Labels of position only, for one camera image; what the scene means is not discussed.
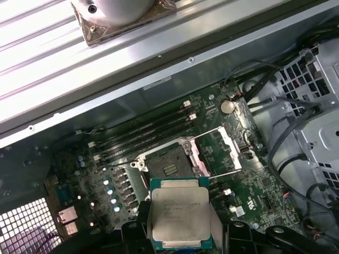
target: capacitor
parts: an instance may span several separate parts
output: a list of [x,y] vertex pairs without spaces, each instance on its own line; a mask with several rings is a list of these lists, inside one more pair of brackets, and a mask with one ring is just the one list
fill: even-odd
[[121,210],[121,205],[120,205],[120,204],[118,204],[118,205],[116,205],[116,206],[114,207],[114,211],[115,211],[116,213],[118,213],[120,210]]
[[134,209],[134,208],[137,208],[139,205],[139,202],[138,201],[134,201],[133,203],[130,203],[128,208],[130,209]]
[[131,185],[130,182],[123,183],[122,185],[120,185],[119,189],[126,189],[126,188],[128,188],[130,185]]
[[113,188],[110,188],[110,189],[107,190],[107,194],[108,194],[108,195],[112,195],[113,192],[114,192],[114,189],[113,189]]
[[104,185],[108,185],[111,182],[111,180],[109,178],[106,178],[102,183]]
[[124,175],[122,177],[119,177],[119,179],[117,180],[117,183],[121,183],[123,181],[126,181],[128,179],[128,176],[127,175]]
[[132,194],[132,193],[133,193],[133,189],[128,188],[128,189],[124,190],[124,192],[122,193],[122,196],[127,196],[127,195]]
[[114,196],[114,197],[112,197],[111,198],[111,203],[114,205],[114,204],[116,204],[117,202],[118,202],[118,197],[116,197],[116,196]]
[[127,198],[125,198],[124,202],[130,203],[130,202],[134,201],[135,199],[136,199],[135,195],[130,195]]

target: screw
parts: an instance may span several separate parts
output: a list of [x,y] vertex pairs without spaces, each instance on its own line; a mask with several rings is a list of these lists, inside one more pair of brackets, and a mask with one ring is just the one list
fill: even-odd
[[253,227],[254,229],[258,229],[260,226],[259,226],[258,223],[254,223],[254,224],[252,225],[252,227]]
[[284,229],[281,228],[274,228],[273,231],[278,234],[282,234],[284,232]]
[[95,6],[95,5],[90,5],[89,7],[88,7],[88,12],[89,13],[96,13],[96,11],[97,11],[97,7]]
[[241,222],[236,221],[234,223],[234,226],[236,226],[237,228],[242,228],[244,225]]

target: silver metal panel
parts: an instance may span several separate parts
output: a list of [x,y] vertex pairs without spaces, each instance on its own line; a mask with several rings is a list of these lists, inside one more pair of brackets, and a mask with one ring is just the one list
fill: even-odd
[[[182,25],[188,25],[191,26],[191,28],[194,27],[194,24],[198,25],[200,20],[200,18],[194,19],[190,16],[190,14],[197,11],[197,6],[208,5],[211,4],[211,2],[215,3],[214,1],[198,1],[199,3],[193,6],[192,4],[196,2],[191,4],[188,4],[187,2],[188,1],[186,0],[182,0],[182,5],[178,6],[179,12],[176,17],[181,17],[183,20],[189,20],[189,22],[185,22]],[[219,18],[217,19],[218,21],[214,22],[213,20],[215,20],[215,17],[212,16],[213,14],[216,14],[214,11],[225,10],[223,6],[224,5],[221,4],[221,7],[217,10],[211,9],[208,12],[202,12],[204,13],[204,18],[209,18],[207,23],[211,23],[213,25],[217,25],[215,23],[220,23]],[[228,10],[232,10],[231,6],[233,6],[233,3],[230,3],[227,6],[229,7]],[[221,12],[218,13],[224,18],[225,15],[224,13],[221,14]],[[119,88],[116,88],[112,92],[95,98],[87,103],[83,103],[80,106],[61,113],[56,113],[53,117],[49,117],[43,121],[37,120],[36,122],[31,123],[32,126],[30,128],[27,125],[26,129],[13,130],[13,134],[9,135],[8,133],[0,140],[0,148],[13,144],[19,140],[23,140],[29,136],[33,136],[34,134],[42,131],[43,133],[41,133],[41,135],[35,135],[32,139],[25,140],[22,145],[30,146],[31,144],[34,144],[34,146],[44,146],[53,139],[56,139],[58,136],[69,133],[74,130],[74,128],[90,128],[95,125],[104,125],[109,128],[110,126],[119,124],[138,114],[145,113],[152,108],[158,107],[224,78],[227,72],[230,72],[230,70],[244,61],[256,58],[265,59],[267,56],[277,56],[281,54],[281,52],[289,49],[294,43],[296,38],[291,36],[292,34],[298,36],[303,31],[307,31],[315,24],[336,12],[338,12],[338,2],[335,0],[328,1],[283,21],[277,22],[239,39],[201,53],[192,58],[191,61],[188,61],[187,59],[157,73],[146,76],[145,78],[134,81],[133,83],[122,84]],[[168,19],[166,18],[159,22],[162,23],[168,21]],[[145,31],[150,28],[155,28],[158,25],[158,23],[152,23],[150,26],[141,28],[138,31]],[[195,29],[189,29],[189,27],[187,27],[186,30],[182,31],[191,31],[191,33],[195,33],[193,30]],[[114,42],[117,43],[121,41],[122,38],[130,38],[132,35],[135,35],[136,32],[137,31],[132,31],[120,38],[108,42],[107,44],[99,46],[98,48],[83,48],[82,53],[93,53],[92,50],[97,52],[100,49],[108,47],[108,45],[112,45]],[[98,59],[98,63],[104,61],[104,59],[108,60],[109,57],[111,57],[111,55]],[[78,71],[81,72],[81,74],[79,73],[77,76],[77,79],[70,79],[72,80],[72,84],[63,81],[55,85],[61,88],[72,87],[73,82],[77,83],[81,80],[84,81],[85,78],[87,78],[84,74],[96,75],[102,73],[102,70],[98,70],[95,74],[84,71],[86,66],[70,72],[73,74]],[[59,78],[64,77],[64,75],[61,75],[47,83],[49,84],[50,82],[54,82],[53,80],[61,80]],[[44,93],[44,96],[35,96],[34,99],[29,101],[29,103],[34,103],[40,99],[44,99],[48,97],[48,94],[50,93],[50,91],[44,91],[43,89],[38,90],[38,94]],[[22,99],[18,98],[15,100],[15,107],[7,106],[10,105],[10,103],[6,104],[4,100],[2,100],[0,104],[4,103],[6,104],[6,108],[17,110],[18,107],[20,107],[21,101],[27,102],[27,99],[25,98],[30,98],[30,96],[23,96]]]
[[175,15],[93,48],[83,41],[69,1],[37,12],[29,6],[24,12],[30,15],[0,27],[0,58],[6,59],[0,63],[0,108],[7,109],[0,123],[283,2],[182,0]]
[[314,117],[300,130],[304,153],[313,162],[330,164],[338,158],[339,109]]
[[319,47],[317,61],[322,74],[326,77],[333,93],[338,98],[339,95],[339,39],[323,43]]

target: perforated metal panel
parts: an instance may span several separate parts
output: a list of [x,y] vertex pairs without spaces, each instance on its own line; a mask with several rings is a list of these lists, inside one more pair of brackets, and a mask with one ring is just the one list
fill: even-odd
[[[320,65],[313,54],[311,61],[300,56],[276,74],[278,89],[287,98],[301,101],[320,101],[321,97],[332,93],[322,75]],[[300,116],[304,108],[291,104],[295,116]]]
[[334,171],[323,170],[323,175],[328,185],[339,190],[339,174],[336,174]]
[[61,243],[44,198],[0,215],[0,230],[4,254],[47,254]]

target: screw hole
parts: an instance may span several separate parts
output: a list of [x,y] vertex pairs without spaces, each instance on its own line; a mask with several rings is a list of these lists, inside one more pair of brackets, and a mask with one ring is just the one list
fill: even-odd
[[96,6],[95,5],[90,5],[89,7],[88,7],[88,12],[89,13],[96,13],[96,11],[97,11],[97,8],[96,8]]

